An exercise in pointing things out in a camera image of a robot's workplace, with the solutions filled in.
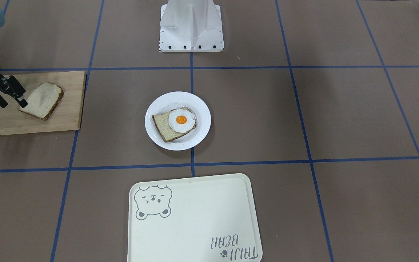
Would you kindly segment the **bread slice under egg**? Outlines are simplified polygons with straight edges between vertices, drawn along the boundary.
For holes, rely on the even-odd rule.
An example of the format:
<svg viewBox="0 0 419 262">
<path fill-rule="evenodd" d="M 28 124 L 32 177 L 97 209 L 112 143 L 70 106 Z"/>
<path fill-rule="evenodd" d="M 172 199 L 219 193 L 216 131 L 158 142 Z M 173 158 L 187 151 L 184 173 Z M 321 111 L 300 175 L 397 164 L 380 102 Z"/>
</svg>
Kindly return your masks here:
<svg viewBox="0 0 419 262">
<path fill-rule="evenodd" d="M 182 136 L 185 136 L 187 134 L 183 134 L 183 133 L 177 133 L 174 132 L 173 129 L 170 128 L 169 124 L 168 124 L 168 116 L 170 114 L 170 111 L 165 112 L 163 114 L 158 114 L 158 115 L 153 115 L 153 122 L 161 136 L 161 138 L 163 139 L 164 142 L 171 142 L 174 141 L 176 139 L 181 138 Z"/>
</svg>

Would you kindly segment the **white round plate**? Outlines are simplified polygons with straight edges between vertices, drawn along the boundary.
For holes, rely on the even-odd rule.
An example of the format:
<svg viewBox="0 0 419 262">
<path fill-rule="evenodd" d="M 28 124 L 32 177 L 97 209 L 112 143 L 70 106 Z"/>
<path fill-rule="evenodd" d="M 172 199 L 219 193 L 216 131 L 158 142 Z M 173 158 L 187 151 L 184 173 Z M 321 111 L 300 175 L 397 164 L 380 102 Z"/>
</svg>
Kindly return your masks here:
<svg viewBox="0 0 419 262">
<path fill-rule="evenodd" d="M 165 142 L 159 134 L 152 116 L 182 107 L 188 108 L 195 114 L 196 128 L 174 141 Z M 156 98 L 150 104 L 145 114 L 145 129 L 149 138 L 158 146 L 172 151 L 187 150 L 200 144 L 206 138 L 210 127 L 211 113 L 208 106 L 201 98 L 188 92 L 170 92 Z"/>
</svg>

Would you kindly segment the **fried egg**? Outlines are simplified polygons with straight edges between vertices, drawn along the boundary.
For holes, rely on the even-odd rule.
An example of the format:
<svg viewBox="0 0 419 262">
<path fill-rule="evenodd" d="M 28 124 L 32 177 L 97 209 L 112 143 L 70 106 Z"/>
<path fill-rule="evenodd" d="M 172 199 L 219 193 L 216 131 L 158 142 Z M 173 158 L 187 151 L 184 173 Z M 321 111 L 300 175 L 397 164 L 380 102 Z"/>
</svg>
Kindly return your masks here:
<svg viewBox="0 0 419 262">
<path fill-rule="evenodd" d="M 170 111 L 168 124 L 174 132 L 187 134 L 196 128 L 196 116 L 187 109 L 175 109 Z"/>
</svg>

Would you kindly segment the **bread slice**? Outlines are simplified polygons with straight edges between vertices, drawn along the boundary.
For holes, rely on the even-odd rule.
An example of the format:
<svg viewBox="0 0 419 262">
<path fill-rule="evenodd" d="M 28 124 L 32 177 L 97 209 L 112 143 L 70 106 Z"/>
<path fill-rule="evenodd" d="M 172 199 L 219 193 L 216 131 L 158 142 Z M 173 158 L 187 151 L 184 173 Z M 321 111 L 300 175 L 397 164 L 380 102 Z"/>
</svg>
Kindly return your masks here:
<svg viewBox="0 0 419 262">
<path fill-rule="evenodd" d="M 183 134 L 183 133 L 177 133 L 174 132 L 173 129 L 170 128 L 169 124 L 168 124 L 168 116 L 170 114 L 170 111 L 165 112 L 163 114 L 158 114 L 158 115 L 153 115 L 153 122 L 161 136 L 161 138 L 163 139 L 164 142 L 171 142 L 174 141 L 176 139 L 181 138 L 182 136 L 185 136 L 187 134 Z"/>
<path fill-rule="evenodd" d="M 28 105 L 19 107 L 18 111 L 47 121 L 63 99 L 63 96 L 64 91 L 60 86 L 50 82 L 43 82 L 26 99 Z"/>
</svg>

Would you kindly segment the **cream bear serving tray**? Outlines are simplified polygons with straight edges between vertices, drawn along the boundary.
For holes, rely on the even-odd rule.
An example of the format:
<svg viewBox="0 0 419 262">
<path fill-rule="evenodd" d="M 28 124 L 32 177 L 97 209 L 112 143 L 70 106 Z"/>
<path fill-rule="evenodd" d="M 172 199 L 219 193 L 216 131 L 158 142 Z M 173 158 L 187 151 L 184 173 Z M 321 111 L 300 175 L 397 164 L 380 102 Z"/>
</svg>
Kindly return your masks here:
<svg viewBox="0 0 419 262">
<path fill-rule="evenodd" d="M 262 257 L 246 174 L 148 181 L 131 187 L 128 262 L 259 262 Z"/>
</svg>

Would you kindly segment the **wooden cutting board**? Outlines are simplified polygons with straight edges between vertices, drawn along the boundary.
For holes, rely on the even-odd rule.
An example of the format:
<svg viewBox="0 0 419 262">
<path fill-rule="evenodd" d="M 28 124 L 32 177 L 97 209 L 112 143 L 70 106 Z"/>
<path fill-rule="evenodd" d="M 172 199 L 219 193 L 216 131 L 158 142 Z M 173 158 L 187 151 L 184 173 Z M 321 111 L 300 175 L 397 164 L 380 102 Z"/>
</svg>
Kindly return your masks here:
<svg viewBox="0 0 419 262">
<path fill-rule="evenodd" d="M 41 83 L 50 82 L 64 95 L 48 120 L 40 120 L 18 110 L 18 103 L 5 96 L 8 106 L 0 107 L 0 136 L 26 133 L 79 130 L 83 112 L 86 71 L 16 74 L 28 97 Z"/>
</svg>

